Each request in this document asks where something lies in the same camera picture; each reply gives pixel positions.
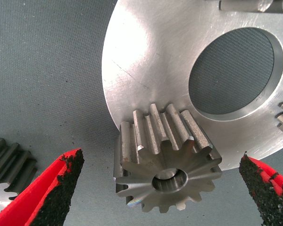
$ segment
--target red clamp jaw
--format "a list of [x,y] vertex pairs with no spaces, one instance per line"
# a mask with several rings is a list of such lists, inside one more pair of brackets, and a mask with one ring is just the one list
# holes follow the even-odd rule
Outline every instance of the red clamp jaw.
[[80,149],[57,158],[0,213],[0,226],[63,225],[83,162]]

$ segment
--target gray fabric background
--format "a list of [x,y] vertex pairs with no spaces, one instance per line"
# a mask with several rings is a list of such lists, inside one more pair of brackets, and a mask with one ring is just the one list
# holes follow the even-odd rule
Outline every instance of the gray fabric background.
[[[237,169],[201,203],[145,214],[115,195],[118,131],[106,107],[101,54],[115,0],[0,0],[0,137],[38,160],[38,175],[81,147],[85,164],[65,225],[258,226],[262,219]],[[265,159],[283,174],[283,150]]]

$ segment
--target circular hole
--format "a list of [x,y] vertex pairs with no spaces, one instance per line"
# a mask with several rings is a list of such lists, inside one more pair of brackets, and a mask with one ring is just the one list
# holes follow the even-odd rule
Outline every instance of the circular hole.
[[233,30],[198,57],[190,75],[190,98],[209,118],[239,118],[268,99],[282,72],[283,50],[274,35],[257,28]]
[[169,179],[159,179],[154,177],[152,180],[153,187],[163,193],[173,193],[182,189],[187,182],[187,175],[180,169],[176,170],[176,174]]

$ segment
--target metal plate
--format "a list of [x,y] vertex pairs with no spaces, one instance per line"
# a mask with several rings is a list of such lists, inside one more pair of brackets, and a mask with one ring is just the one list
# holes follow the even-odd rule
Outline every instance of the metal plate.
[[[254,27],[269,38],[273,72],[259,96],[242,109],[222,115],[197,110],[189,96],[191,69],[201,52],[222,34]],[[245,151],[257,159],[283,148],[276,116],[283,102],[283,14],[225,12],[218,1],[119,0],[103,50],[106,102],[119,127],[131,112],[189,109],[222,155],[222,170],[238,167]]]

